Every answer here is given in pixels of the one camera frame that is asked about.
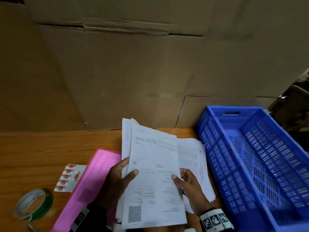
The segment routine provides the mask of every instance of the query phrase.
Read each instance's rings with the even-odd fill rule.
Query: pink package
[[[101,149],[95,152],[51,232],[70,230],[71,224],[80,211],[98,195],[110,168],[120,161],[119,152]],[[115,214],[116,207],[107,212],[107,225],[113,224]]]

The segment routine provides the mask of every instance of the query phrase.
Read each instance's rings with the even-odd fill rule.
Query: hand
[[[122,169],[128,163],[129,157],[123,159],[109,170],[103,186],[94,200],[100,207],[108,210],[110,207],[116,205],[129,183],[137,176],[138,170],[135,169],[124,178],[121,177]]]
[[[180,176],[184,181],[175,174],[172,174],[172,179],[178,188],[183,189],[195,215],[200,216],[204,211],[213,208],[191,170],[181,168]]]

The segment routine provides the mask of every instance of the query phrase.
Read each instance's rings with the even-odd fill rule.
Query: crate handle
[[[226,111],[224,115],[226,116],[238,116],[240,114],[240,111]]]

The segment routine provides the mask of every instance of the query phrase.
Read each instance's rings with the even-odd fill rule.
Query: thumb
[[[138,175],[139,171],[137,169],[129,172],[124,178],[122,178],[122,182],[125,188],[128,187],[129,183]]]
[[[172,174],[172,179],[173,179],[174,183],[176,184],[176,186],[177,186],[178,188],[183,187],[183,183],[184,183],[185,181],[181,180],[181,179],[180,179],[178,176],[176,176],[175,174]]]

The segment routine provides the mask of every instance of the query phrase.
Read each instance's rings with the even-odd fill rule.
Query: crate handle hole
[[[224,115],[236,115],[238,116],[240,114],[240,111],[226,111]]]

